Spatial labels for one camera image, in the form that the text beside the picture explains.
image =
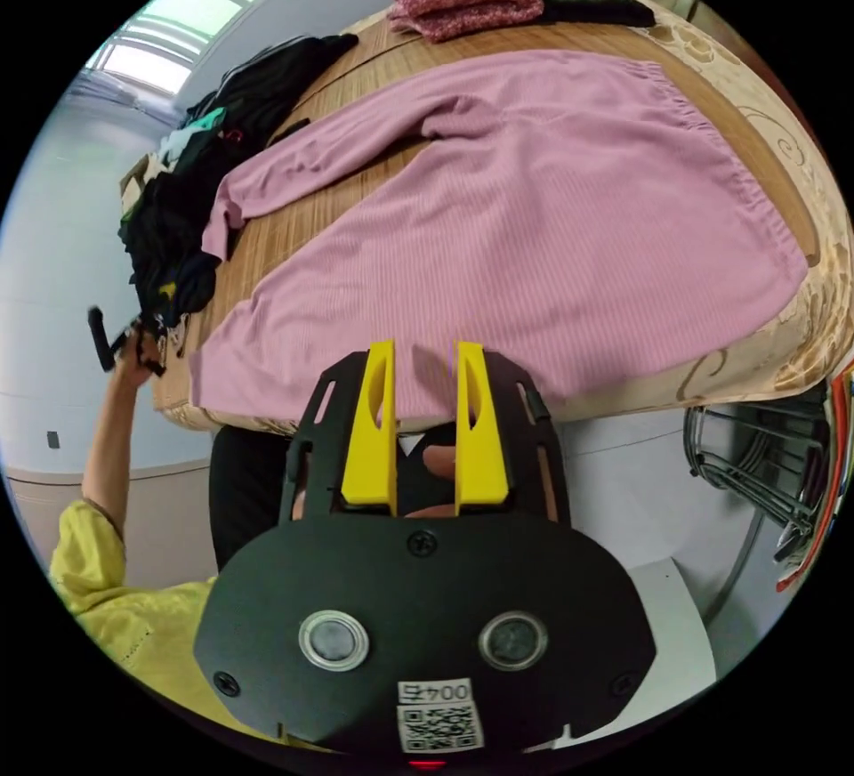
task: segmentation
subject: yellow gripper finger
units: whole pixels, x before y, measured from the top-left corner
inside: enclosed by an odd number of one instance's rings
[[[498,506],[509,484],[483,347],[457,344],[456,499],[463,506]]]
[[[368,352],[341,492],[350,505],[386,505],[389,514],[398,513],[393,340],[371,344]]]

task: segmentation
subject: pink sweater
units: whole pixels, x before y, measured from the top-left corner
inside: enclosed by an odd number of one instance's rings
[[[320,373],[395,338],[399,418],[455,412],[455,340],[528,369],[550,403],[750,335],[807,270],[781,216],[658,65],[500,53],[389,85],[251,158],[227,224],[434,142],[271,272],[190,359],[192,399],[296,420]]]
[[[395,0],[388,13],[392,31],[411,28],[432,44],[487,28],[530,22],[543,0]]]

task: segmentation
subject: hand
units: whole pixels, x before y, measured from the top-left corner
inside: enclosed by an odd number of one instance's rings
[[[310,460],[310,454],[306,455],[306,468]],[[441,477],[443,480],[454,481],[456,471],[456,447],[439,447],[433,445],[424,450],[424,466],[430,473]],[[294,501],[294,508],[291,510],[291,518],[294,521],[299,521],[302,518],[302,509],[305,506],[305,474],[297,486],[298,493]],[[443,506],[431,506],[429,509],[421,509],[418,512],[412,512],[407,515],[407,518],[451,518],[454,516],[455,507],[453,504]]]
[[[148,332],[140,337],[140,330],[134,326],[116,359],[115,373],[116,380],[120,384],[134,391],[139,390],[151,377],[151,370],[136,359],[136,347],[140,340],[142,342],[141,359],[154,360],[158,363],[160,361],[157,341]]]
[[[433,444],[424,449],[424,467],[430,473],[443,480],[454,481],[456,477],[456,447],[440,447]],[[430,506],[428,509],[419,509],[412,512],[407,518],[453,518],[456,515],[456,506],[446,504],[443,506]]]

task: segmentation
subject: red light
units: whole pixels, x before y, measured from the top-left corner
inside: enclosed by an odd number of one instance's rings
[[[441,770],[447,764],[446,761],[410,761],[409,763],[417,770],[423,770],[425,773]]]

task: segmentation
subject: sweater sleeve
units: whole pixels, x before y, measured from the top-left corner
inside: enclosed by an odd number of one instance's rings
[[[239,230],[247,219],[353,174],[404,136],[483,134],[498,111],[478,95],[478,79],[483,74],[476,68],[428,70],[370,93],[253,156],[222,179],[203,250],[224,260],[229,228]]]

